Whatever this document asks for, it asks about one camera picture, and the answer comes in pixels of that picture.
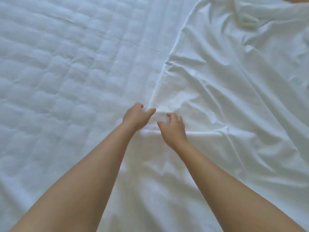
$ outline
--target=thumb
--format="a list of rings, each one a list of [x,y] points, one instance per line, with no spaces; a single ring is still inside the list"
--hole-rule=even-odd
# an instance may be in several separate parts
[[[150,108],[146,113],[147,113],[147,115],[148,115],[148,117],[149,117],[149,119],[150,119],[150,117],[152,117],[152,115],[155,113],[155,111],[156,111],[157,109],[155,109],[155,108]]]
[[[166,123],[164,123],[163,121],[158,121],[158,126],[159,126],[161,133],[168,127]]]

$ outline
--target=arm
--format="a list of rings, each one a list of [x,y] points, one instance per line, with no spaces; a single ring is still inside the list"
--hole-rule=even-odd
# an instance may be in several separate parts
[[[133,134],[155,113],[136,103],[120,124],[53,184],[11,232],[95,232]]]
[[[227,174],[187,140],[181,116],[158,121],[164,141],[180,156],[224,231],[304,230],[272,203]]]

